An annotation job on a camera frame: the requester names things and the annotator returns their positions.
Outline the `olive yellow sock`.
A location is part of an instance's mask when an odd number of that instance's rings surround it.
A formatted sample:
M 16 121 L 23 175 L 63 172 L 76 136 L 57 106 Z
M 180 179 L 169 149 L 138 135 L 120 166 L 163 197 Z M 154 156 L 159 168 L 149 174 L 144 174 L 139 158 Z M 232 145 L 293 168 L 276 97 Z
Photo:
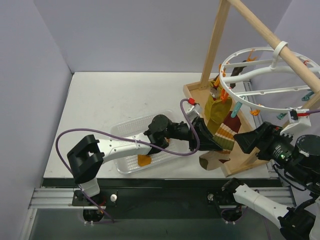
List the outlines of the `olive yellow sock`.
M 229 114 L 233 100 L 228 97 L 225 103 L 220 99 L 208 97 L 204 107 L 204 116 L 207 120 L 207 128 L 211 133 L 215 133 L 220 127 L 226 116 Z
M 220 99 L 221 97 L 221 88 L 219 85 L 215 85 L 215 81 L 210 81 L 209 82 L 209 91 L 210 95 L 216 100 Z

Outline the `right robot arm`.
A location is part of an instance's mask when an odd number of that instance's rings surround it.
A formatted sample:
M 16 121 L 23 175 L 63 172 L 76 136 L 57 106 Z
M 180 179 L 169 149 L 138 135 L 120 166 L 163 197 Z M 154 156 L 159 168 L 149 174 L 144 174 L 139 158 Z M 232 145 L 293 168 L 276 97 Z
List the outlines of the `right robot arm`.
M 305 134 L 297 138 L 281 133 L 282 128 L 264 122 L 253 131 L 238 133 L 234 140 L 245 154 L 257 148 L 257 158 L 273 160 L 276 173 L 300 191 L 309 191 L 310 199 L 296 207 L 289 207 L 271 200 L 251 189 L 244 182 L 232 178 L 222 187 L 221 197 L 227 204 L 245 205 L 271 221 L 287 240 L 318 240 L 320 215 L 306 208 L 320 203 L 320 138 Z

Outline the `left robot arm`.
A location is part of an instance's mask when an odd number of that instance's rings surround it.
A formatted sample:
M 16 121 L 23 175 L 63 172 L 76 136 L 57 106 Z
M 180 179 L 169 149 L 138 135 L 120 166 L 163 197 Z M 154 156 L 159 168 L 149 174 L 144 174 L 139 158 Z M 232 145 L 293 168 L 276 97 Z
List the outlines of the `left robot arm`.
M 129 156 L 167 152 L 172 139 L 187 141 L 190 151 L 222 150 L 199 116 L 188 125 L 158 114 L 145 132 L 127 138 L 96 139 L 92 134 L 87 135 L 67 154 L 74 182 L 84 191 L 83 199 L 91 206 L 100 203 L 102 193 L 97 174 L 102 164 Z

